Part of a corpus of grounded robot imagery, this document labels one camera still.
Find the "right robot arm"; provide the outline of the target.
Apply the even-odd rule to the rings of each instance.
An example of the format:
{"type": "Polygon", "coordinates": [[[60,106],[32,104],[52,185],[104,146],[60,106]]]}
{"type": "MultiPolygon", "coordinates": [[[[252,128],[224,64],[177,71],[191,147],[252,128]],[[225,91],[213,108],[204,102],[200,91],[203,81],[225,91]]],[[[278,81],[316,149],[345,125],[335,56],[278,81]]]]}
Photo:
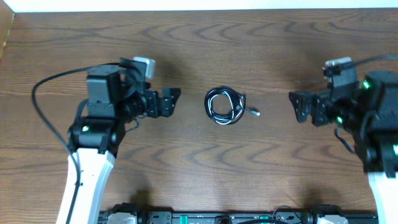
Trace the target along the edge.
{"type": "Polygon", "coordinates": [[[312,117],[314,126],[336,123],[350,133],[349,151],[363,163],[376,202],[379,223],[397,223],[397,74],[366,74],[362,87],[332,91],[291,91],[289,100],[299,123],[312,117]]]}

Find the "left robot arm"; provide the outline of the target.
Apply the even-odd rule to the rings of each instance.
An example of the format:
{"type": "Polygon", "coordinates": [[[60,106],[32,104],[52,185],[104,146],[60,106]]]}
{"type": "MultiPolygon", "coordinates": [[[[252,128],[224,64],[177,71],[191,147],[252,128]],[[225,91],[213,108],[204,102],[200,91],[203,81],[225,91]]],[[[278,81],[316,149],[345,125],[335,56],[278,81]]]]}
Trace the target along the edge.
{"type": "Polygon", "coordinates": [[[151,91],[135,63],[88,69],[88,98],[68,130],[71,155],[57,223],[96,223],[125,125],[142,117],[169,117],[179,88],[151,91]]]}

